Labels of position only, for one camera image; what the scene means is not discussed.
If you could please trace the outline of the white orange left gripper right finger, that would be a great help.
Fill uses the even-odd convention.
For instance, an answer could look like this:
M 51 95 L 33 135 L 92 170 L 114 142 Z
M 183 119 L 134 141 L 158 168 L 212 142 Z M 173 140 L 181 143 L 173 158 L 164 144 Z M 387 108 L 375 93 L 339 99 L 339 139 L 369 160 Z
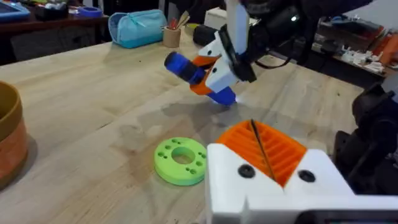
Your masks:
M 261 160 L 252 194 L 261 196 L 353 196 L 331 159 L 288 135 L 252 121 Z

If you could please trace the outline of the white orange left gripper left finger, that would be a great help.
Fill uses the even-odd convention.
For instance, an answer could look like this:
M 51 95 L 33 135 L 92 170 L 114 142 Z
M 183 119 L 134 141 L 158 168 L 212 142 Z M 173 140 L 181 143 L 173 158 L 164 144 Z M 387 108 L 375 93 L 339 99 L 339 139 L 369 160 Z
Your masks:
M 254 120 L 233 126 L 207 147 L 207 223 L 281 223 L 272 199 L 283 194 Z

